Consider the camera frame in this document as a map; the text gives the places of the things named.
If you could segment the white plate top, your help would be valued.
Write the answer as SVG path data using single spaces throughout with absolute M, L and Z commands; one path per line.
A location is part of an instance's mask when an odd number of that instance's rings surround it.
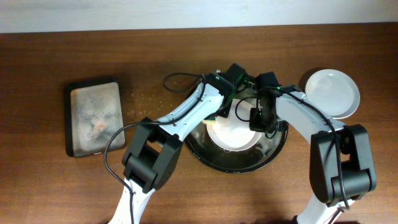
M 359 107 L 359 103 L 351 105 L 338 105 L 335 106 L 331 112 L 331 117 L 335 119 L 345 119 L 353 115 Z

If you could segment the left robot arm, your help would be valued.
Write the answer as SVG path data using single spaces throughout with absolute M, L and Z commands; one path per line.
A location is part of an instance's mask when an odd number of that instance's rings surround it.
M 169 114 L 153 121 L 144 118 L 122 158 L 123 194 L 109 224 L 139 223 L 152 194 L 174 172 L 184 139 L 203 121 L 227 117 L 231 102 L 248 75 L 232 64 L 226 72 L 200 76 L 192 94 Z

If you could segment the white plate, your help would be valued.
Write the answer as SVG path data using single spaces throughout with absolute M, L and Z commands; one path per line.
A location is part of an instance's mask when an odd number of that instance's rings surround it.
M 338 105 L 335 106 L 331 112 L 331 117 L 335 119 L 345 119 L 353 115 L 359 107 L 359 103 L 351 105 Z
M 251 131 L 249 123 L 241 121 L 235 114 L 239 99 L 234 99 L 227 118 L 217 116 L 215 122 L 206 125 L 211 140 L 227 151 L 244 151 L 255 145 L 261 133 Z

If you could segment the green yellow sponge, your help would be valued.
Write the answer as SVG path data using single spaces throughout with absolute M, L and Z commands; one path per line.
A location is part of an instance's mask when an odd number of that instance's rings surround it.
M 213 125 L 217 123 L 215 116 L 209 116 L 201 121 L 205 125 Z

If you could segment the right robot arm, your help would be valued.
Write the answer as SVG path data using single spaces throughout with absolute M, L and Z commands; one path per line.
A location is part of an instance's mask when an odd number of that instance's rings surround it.
M 267 138 L 293 126 L 310 144 L 309 179 L 313 191 L 293 223 L 334 223 L 377 185 L 367 130 L 348 126 L 311 103 L 295 85 L 282 86 L 273 72 L 253 78 L 256 107 L 249 128 Z

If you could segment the pale blue plate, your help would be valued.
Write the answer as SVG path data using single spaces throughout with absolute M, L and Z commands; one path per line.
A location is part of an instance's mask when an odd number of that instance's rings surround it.
M 357 84 L 345 73 L 334 69 L 323 69 L 311 75 L 305 84 L 309 101 L 328 116 L 335 106 L 360 104 Z

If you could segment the white plate bottom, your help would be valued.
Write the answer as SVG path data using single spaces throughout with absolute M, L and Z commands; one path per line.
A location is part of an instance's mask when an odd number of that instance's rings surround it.
M 255 145 L 261 133 L 251 131 L 249 123 L 241 121 L 235 114 L 239 99 L 234 99 L 227 118 L 217 116 L 215 122 L 206 125 L 211 140 L 227 151 L 244 151 Z

